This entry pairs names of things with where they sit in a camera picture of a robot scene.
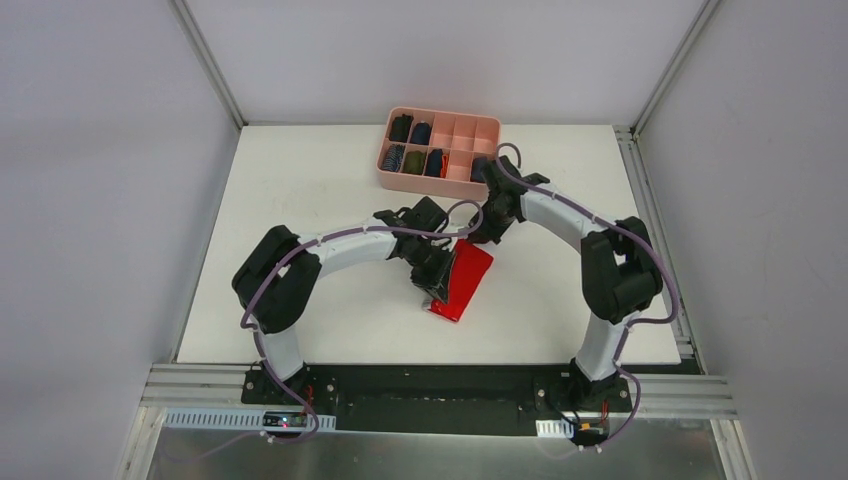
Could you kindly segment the red underwear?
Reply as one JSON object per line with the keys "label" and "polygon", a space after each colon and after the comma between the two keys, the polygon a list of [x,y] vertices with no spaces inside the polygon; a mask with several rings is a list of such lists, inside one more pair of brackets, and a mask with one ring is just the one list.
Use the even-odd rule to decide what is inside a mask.
{"label": "red underwear", "polygon": [[458,323],[495,258],[465,239],[459,240],[454,250],[456,259],[448,285],[448,301],[425,300],[422,309],[451,323]]}

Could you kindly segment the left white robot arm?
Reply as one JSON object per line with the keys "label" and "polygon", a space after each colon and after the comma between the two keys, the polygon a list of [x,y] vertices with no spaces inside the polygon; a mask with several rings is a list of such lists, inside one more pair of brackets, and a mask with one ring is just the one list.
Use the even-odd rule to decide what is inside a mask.
{"label": "left white robot arm", "polygon": [[297,402],[305,390],[305,362],[295,325],[318,280],[352,266],[399,258],[411,268],[411,283],[435,300],[449,297],[457,254],[442,227],[448,213],[431,198],[412,207],[381,210],[362,224],[338,232],[301,236],[284,225],[264,235],[236,271],[231,286],[270,373],[266,389],[281,404]]}

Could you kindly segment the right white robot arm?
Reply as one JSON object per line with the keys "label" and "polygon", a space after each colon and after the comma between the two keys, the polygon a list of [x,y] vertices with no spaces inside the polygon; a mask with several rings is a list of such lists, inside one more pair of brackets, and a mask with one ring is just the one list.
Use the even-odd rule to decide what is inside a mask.
{"label": "right white robot arm", "polygon": [[543,227],[580,256],[581,289],[590,310],[582,345],[569,364],[570,403],[583,410],[607,397],[619,377],[623,345],[639,314],[664,287],[646,226],[637,217],[611,223],[550,186],[520,175],[502,156],[481,168],[488,196],[472,218],[474,244],[499,244],[516,222]]}

